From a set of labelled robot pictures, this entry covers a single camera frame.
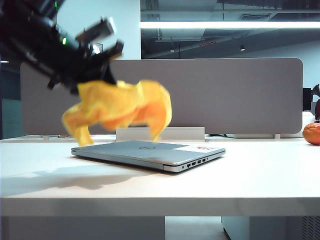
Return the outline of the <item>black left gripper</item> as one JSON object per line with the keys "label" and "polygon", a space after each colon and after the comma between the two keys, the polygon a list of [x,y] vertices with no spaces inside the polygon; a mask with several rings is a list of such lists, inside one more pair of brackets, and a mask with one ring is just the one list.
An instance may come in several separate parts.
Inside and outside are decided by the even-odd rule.
{"label": "black left gripper", "polygon": [[82,61],[73,62],[65,72],[53,75],[47,88],[52,90],[58,85],[65,87],[70,94],[79,94],[78,84],[102,80],[108,84],[116,85],[117,80],[111,71],[110,63],[122,55],[124,43],[118,40],[107,51],[89,56]]}

